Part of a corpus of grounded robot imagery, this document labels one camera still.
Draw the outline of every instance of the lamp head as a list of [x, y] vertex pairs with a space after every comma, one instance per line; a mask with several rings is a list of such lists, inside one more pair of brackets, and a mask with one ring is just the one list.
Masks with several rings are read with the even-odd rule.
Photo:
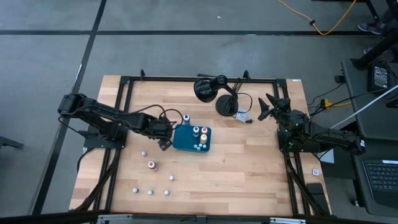
[[209, 103], [216, 98], [218, 90], [225, 88], [227, 83], [228, 79], [224, 75], [216, 78], [200, 78], [193, 84], [193, 91], [200, 101]]

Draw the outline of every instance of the wooden table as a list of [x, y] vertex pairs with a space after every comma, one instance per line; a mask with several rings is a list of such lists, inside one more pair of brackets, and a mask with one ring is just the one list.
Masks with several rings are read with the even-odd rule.
[[[117, 75], [103, 77], [99, 102], [114, 106], [119, 79]], [[308, 114], [301, 81], [287, 80], [287, 85], [292, 109]], [[121, 153], [111, 211], [291, 216], [287, 174], [276, 136], [277, 124], [271, 117], [262, 122], [257, 120], [260, 114], [257, 98], [261, 97], [270, 104], [266, 93], [272, 94], [273, 87], [265, 83], [243, 83], [239, 92], [248, 93], [253, 98], [248, 114], [248, 118], [254, 120], [252, 124], [219, 115], [215, 110], [216, 100], [211, 103], [199, 101], [193, 92], [193, 82], [134, 82], [129, 111], [160, 104], [165, 109], [175, 108], [182, 114], [189, 114], [192, 125], [212, 129], [211, 151], [200, 154], [177, 151], [173, 147], [161, 151], [157, 141], [129, 132], [126, 147]], [[223, 94], [227, 94], [226, 91], [220, 90], [218, 96]], [[238, 101], [240, 108], [249, 108], [247, 96], [239, 96]], [[160, 112], [157, 108], [145, 111], [154, 116]], [[172, 111], [167, 116], [171, 120], [180, 119]], [[146, 157], [141, 155], [142, 151], [147, 152]], [[104, 149], [96, 149], [82, 160], [70, 208], [79, 206], [93, 190], [100, 175], [103, 155]], [[319, 182], [326, 193], [318, 160], [309, 153], [301, 153], [301, 158], [306, 184]], [[149, 161], [157, 162], [157, 172], [149, 170]], [[314, 168], [320, 171], [319, 176], [312, 175]], [[175, 176], [174, 181], [169, 180], [170, 175]], [[135, 187], [139, 189], [138, 194], [132, 192]], [[147, 194], [149, 189], [154, 191], [153, 195]], [[168, 196], [164, 195], [166, 189], [170, 191]], [[295, 192], [299, 211], [303, 213], [297, 186]], [[104, 208], [105, 200], [106, 194], [103, 193], [100, 208]]]

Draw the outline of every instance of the concrete floor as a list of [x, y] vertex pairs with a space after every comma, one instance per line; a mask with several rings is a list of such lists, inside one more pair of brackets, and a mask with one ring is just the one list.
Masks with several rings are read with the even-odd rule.
[[[0, 0], [0, 30], [91, 30], [100, 0]], [[288, 1], [332, 27], [348, 8], [344, 2]], [[382, 14], [384, 1], [373, 1]], [[357, 4], [338, 30], [357, 30], [372, 21]], [[108, 0], [99, 30], [312, 30], [308, 21], [275, 1]], [[0, 136], [25, 144], [0, 153], [0, 216], [26, 215], [49, 156], [62, 95], [70, 92], [88, 41], [87, 35], [0, 35]], [[96, 36], [80, 92], [96, 98], [103, 75], [195, 76], [197, 73], [240, 77], [302, 79], [307, 101], [337, 86], [340, 61], [362, 55], [377, 37], [243, 35], [102, 35]], [[348, 97], [343, 85], [327, 96]], [[352, 113], [349, 106], [319, 114], [331, 126]], [[71, 122], [84, 129], [78, 121]], [[83, 138], [67, 132], [44, 205], [44, 213], [68, 209]], [[354, 207], [352, 183], [326, 178], [332, 212], [341, 218], [397, 223]]]

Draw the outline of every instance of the shoe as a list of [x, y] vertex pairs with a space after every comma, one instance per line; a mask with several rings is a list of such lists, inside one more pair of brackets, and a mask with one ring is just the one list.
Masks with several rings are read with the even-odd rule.
[[365, 32], [371, 32], [372, 34], [376, 34], [376, 35], [381, 35], [383, 33], [383, 29], [381, 29], [377, 24], [375, 23], [363, 23], [358, 25], [358, 28], [361, 31], [365, 31]]
[[367, 53], [368, 53], [369, 51], [371, 51], [372, 49], [373, 49], [373, 47], [363, 49], [363, 53], [364, 53], [364, 54], [367, 54]]

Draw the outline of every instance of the desk lamp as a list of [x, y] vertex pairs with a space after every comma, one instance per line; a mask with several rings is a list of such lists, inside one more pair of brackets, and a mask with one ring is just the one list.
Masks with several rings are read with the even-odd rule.
[[231, 95], [220, 96], [216, 102], [216, 110], [223, 116], [232, 116], [238, 111], [238, 94], [227, 83], [228, 79], [224, 75], [200, 78], [193, 84], [193, 91], [200, 101], [209, 103], [216, 98], [218, 90], [224, 88]]

